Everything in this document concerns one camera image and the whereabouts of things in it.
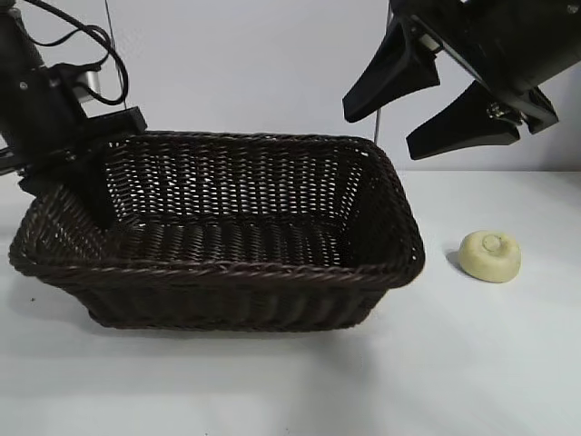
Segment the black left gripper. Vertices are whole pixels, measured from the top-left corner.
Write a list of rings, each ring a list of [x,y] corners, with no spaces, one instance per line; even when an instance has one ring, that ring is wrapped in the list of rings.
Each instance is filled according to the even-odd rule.
[[[83,154],[93,144],[145,131],[147,124],[137,107],[87,116],[82,101],[97,88],[97,70],[86,66],[57,64],[27,71],[3,67],[1,137],[6,147],[1,150],[1,174],[27,167],[18,185],[31,195],[56,187],[72,193],[75,187],[94,222],[108,229],[113,225],[114,207],[104,149],[94,147],[75,164],[51,162],[66,154]]]

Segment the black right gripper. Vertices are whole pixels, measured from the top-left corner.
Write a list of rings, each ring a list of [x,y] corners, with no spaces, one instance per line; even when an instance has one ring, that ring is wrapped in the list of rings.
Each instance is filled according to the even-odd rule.
[[[436,56],[419,41],[416,24],[480,84],[473,82],[407,136],[412,160],[517,142],[513,124],[488,114],[497,100],[520,113],[532,134],[557,123],[539,87],[580,61],[579,2],[394,1],[391,6],[397,18],[408,20],[391,21],[378,51],[343,97],[347,122],[440,85]]]

